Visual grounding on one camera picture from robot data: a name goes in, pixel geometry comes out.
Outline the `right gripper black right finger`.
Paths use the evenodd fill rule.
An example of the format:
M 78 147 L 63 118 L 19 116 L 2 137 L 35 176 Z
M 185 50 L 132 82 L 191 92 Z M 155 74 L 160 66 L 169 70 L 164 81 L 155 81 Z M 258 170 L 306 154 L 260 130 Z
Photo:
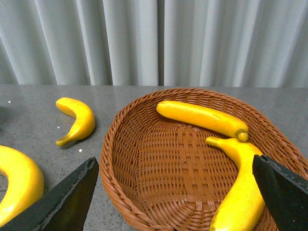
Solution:
M 252 171 L 280 231 L 308 229 L 308 181 L 266 155 L 255 155 Z

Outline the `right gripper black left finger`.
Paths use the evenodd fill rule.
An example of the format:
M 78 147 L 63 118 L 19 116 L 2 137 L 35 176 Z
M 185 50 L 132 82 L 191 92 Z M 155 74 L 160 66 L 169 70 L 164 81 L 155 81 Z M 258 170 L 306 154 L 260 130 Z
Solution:
M 97 182 L 91 157 L 33 205 L 3 225 L 2 231 L 82 231 Z

